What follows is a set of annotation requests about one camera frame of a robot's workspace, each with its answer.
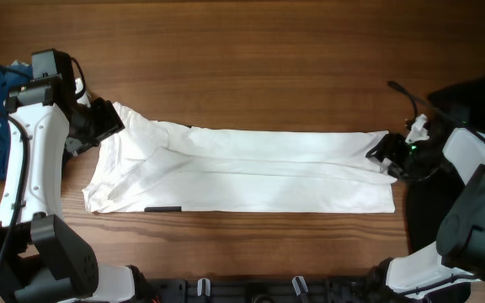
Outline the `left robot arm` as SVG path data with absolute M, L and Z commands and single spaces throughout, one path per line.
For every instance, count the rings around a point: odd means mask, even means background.
M 113 104 L 88 101 L 83 71 L 67 53 L 32 55 L 33 77 L 10 89 L 8 170 L 0 203 L 0 299 L 6 302 L 145 302 L 148 283 L 131 265 L 98 262 L 63 219 L 66 154 L 123 129 Z

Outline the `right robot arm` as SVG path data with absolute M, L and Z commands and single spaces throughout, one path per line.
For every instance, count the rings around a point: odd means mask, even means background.
M 439 110 L 454 129 L 442 155 L 464 188 L 440 223 L 435 241 L 402 258 L 389 258 L 366 278 L 368 302 L 422 300 L 456 284 L 485 282 L 485 136 Z

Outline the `white polo shirt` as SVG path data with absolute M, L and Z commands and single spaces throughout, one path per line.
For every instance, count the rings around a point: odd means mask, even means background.
M 392 213 L 393 177 L 367 159 L 384 133 L 214 130 L 148 120 L 115 105 L 83 190 L 90 212 Z

